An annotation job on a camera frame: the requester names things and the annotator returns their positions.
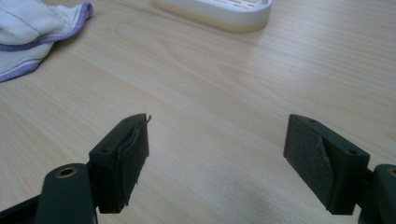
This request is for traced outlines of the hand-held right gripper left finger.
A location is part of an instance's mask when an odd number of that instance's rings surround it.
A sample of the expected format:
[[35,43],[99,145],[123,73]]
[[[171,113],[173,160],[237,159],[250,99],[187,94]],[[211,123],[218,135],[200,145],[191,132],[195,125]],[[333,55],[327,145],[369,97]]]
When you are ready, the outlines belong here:
[[120,121],[89,153],[94,204],[102,214],[118,214],[128,205],[149,156],[151,116]]

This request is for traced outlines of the white cloth with purple edge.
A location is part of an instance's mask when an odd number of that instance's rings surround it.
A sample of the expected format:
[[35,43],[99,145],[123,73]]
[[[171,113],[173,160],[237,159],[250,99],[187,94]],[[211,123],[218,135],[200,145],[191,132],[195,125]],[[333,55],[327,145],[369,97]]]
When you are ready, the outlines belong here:
[[53,44],[77,34],[92,14],[89,2],[66,7],[0,0],[0,83],[35,71]]

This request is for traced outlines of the white plastic rack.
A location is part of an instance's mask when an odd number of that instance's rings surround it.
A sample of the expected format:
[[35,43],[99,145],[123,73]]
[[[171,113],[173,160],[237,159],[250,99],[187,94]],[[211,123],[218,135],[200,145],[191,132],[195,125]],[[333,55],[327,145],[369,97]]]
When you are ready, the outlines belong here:
[[158,7],[234,33],[262,29],[273,0],[155,0]]

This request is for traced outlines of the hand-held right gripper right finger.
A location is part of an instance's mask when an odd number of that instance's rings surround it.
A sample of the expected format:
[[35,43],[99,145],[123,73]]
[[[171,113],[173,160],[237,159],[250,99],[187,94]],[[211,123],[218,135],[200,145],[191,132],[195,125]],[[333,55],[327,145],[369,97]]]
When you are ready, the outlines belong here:
[[370,155],[320,122],[289,116],[284,157],[333,215],[350,215]]

